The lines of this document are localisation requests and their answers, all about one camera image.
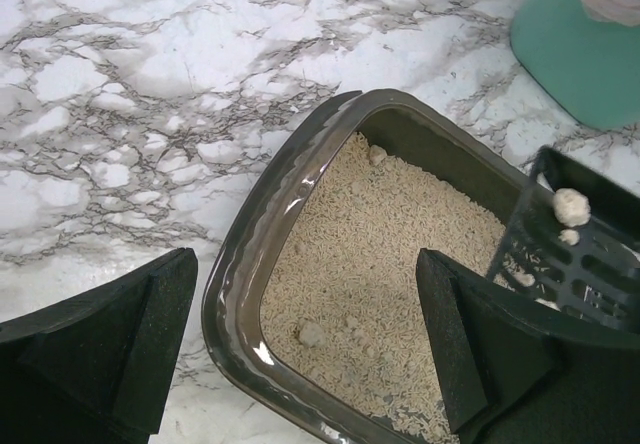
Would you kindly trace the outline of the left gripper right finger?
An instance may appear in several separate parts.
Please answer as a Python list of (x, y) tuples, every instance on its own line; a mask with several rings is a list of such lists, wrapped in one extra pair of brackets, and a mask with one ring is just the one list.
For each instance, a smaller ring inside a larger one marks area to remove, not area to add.
[(461, 442), (638, 442), (638, 335), (554, 311), (434, 250), (420, 250), (416, 281)]

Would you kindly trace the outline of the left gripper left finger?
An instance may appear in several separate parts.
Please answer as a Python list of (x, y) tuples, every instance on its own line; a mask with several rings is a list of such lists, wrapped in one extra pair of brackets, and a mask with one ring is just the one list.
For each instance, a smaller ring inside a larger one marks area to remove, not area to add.
[(179, 248), (1, 325), (4, 443), (146, 443), (158, 433), (198, 261)]

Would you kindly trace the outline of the black litter scoop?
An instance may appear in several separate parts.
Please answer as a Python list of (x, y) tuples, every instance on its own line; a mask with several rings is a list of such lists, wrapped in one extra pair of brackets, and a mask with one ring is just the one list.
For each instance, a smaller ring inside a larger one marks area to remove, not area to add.
[[(555, 217), (560, 188), (589, 200), (587, 224)], [(487, 278), (541, 304), (616, 330), (639, 331), (639, 198), (559, 152), (539, 149)]]

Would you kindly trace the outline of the dark grey litter box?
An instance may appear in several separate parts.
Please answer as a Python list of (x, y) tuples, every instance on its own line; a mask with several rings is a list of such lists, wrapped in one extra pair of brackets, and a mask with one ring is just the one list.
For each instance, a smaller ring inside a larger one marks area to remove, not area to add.
[(289, 368), (269, 350), (260, 304), (304, 204), (349, 136), (449, 182), (507, 221), (526, 176), (412, 95), (351, 91), (316, 108), (282, 145), (240, 208), (205, 288), (201, 322), (223, 376), (250, 397), (327, 443), (405, 443)]

